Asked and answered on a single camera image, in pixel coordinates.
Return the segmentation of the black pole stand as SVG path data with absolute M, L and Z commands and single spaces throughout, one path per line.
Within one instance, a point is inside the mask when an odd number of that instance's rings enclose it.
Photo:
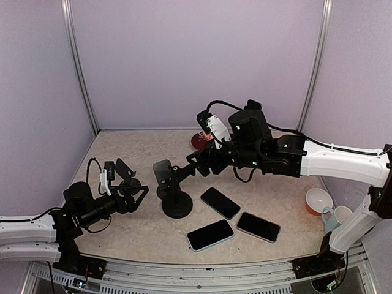
M 171 167 L 171 176 L 165 180 L 165 196 L 162 200 L 162 210 L 170 218 L 182 219 L 192 211 L 190 195 L 180 188 L 180 183 L 190 175 L 195 176 L 195 168 L 191 164 L 183 168 L 177 165 Z

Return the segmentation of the phone black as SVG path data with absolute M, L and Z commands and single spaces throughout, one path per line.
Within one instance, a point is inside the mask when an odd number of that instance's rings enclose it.
M 254 101 L 252 99 L 249 99 L 247 101 L 246 106 L 244 107 L 245 110 L 257 110 L 261 111 L 262 110 L 262 104 L 260 102 Z

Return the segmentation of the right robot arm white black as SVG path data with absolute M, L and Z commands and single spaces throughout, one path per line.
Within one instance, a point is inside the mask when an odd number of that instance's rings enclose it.
M 326 234 L 321 253 L 315 255 L 317 271 L 328 271 L 343 254 L 379 222 L 391 219 L 391 145 L 358 149 L 315 141 L 286 130 L 274 138 L 261 109 L 245 107 L 225 124 L 208 110 L 197 115 L 202 129 L 213 136 L 207 146 L 187 157 L 202 176 L 218 175 L 228 166 L 255 168 L 263 174 L 329 176 L 369 185 L 369 192 L 343 224 Z

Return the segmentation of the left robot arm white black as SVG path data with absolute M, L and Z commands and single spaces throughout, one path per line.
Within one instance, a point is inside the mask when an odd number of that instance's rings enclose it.
M 1 260 L 62 261 L 72 272 L 86 266 L 75 239 L 113 214 L 135 212 L 148 193 L 148 186 L 116 186 L 98 198 L 88 183 L 80 181 L 64 191 L 65 204 L 25 217 L 1 217 Z

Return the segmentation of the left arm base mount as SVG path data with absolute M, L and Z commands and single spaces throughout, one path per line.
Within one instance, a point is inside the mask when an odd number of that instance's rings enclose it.
M 61 257 L 53 267 L 71 274 L 102 280 L 107 262 L 84 255 Z

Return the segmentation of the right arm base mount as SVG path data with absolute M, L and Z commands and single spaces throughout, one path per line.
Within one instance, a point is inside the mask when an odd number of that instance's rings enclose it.
M 297 279 L 329 273 L 344 268 L 346 262 L 344 254 L 337 254 L 327 245 L 320 252 L 308 257 L 296 258 L 292 261 L 293 270 Z

